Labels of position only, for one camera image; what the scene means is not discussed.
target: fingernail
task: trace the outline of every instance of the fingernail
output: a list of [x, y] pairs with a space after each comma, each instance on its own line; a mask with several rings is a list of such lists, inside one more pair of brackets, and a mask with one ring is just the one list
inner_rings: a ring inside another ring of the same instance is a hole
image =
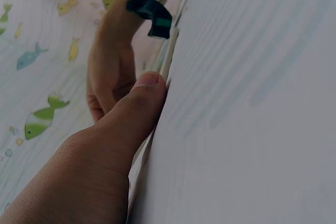
[[154, 73], [145, 73], [143, 74], [137, 82], [134, 84], [134, 87], [138, 86], [154, 86], [159, 82], [160, 76]]

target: black plastic piece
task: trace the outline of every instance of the black plastic piece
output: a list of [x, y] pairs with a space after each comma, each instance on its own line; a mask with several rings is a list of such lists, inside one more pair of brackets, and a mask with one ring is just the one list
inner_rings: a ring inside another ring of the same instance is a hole
[[157, 0], [129, 0], [126, 4], [129, 12], [134, 12], [143, 19], [152, 21], [152, 28], [148, 33], [150, 37], [170, 38], [172, 15]]

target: blue fish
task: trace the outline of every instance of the blue fish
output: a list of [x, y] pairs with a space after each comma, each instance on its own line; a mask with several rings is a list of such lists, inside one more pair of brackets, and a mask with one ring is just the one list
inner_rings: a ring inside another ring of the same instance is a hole
[[39, 56], [43, 52], [47, 52], [46, 50], [41, 50], [38, 43], [36, 43], [35, 52], [25, 52], [17, 61], [17, 70], [23, 69], [25, 67], [28, 67], [30, 64], [32, 64], [37, 56]]

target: wrist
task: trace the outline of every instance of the wrist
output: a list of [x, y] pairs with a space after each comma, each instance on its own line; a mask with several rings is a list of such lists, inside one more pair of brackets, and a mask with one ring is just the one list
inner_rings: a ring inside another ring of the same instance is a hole
[[130, 44], [143, 23], [137, 14], [126, 10], [128, 0], [115, 0], [107, 11], [98, 30], [98, 37], [121, 44]]

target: skin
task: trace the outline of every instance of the skin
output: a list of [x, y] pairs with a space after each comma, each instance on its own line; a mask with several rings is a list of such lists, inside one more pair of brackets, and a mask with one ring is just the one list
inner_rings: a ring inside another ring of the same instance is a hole
[[88, 60], [87, 102], [94, 121], [100, 120], [133, 87], [135, 77], [132, 39], [143, 19], [115, 0], [107, 11]]
[[0, 223], [125, 223], [132, 159], [166, 95], [146, 73], [94, 126], [68, 138], [6, 209]]
[[68, 138], [0, 217], [10, 223], [125, 223], [132, 159], [160, 116], [166, 85], [136, 82], [132, 38], [143, 20], [115, 0], [88, 60], [94, 126]]

